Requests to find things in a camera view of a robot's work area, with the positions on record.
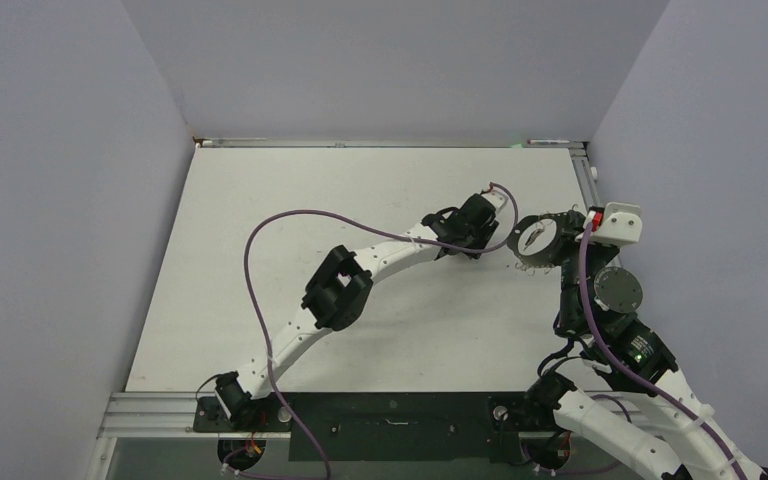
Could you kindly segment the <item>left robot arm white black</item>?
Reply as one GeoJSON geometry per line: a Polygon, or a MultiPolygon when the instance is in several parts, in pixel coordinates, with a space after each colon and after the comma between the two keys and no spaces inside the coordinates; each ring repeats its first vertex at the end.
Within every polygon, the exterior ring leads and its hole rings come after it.
{"type": "Polygon", "coordinates": [[[264,354],[216,377],[219,417],[234,430],[252,426],[257,401],[273,393],[277,380],[317,341],[357,321],[374,286],[415,265],[455,255],[478,259],[494,251],[497,216],[515,205],[511,194],[493,184],[460,207],[427,214],[402,234],[383,233],[376,245],[332,248],[306,283],[295,314],[276,334],[264,335],[264,354]]]}

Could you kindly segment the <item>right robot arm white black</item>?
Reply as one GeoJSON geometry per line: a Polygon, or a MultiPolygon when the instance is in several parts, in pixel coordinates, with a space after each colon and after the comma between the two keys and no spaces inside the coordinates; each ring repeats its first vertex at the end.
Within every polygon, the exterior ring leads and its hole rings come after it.
{"type": "Polygon", "coordinates": [[[675,355],[638,315],[643,289],[615,264],[638,242],[637,206],[611,203],[523,218],[507,244],[526,267],[559,269],[554,333],[580,346],[583,363],[647,420],[640,428],[601,405],[555,367],[527,391],[525,414],[539,428],[577,434],[645,479],[768,479],[716,423],[675,355]]]}

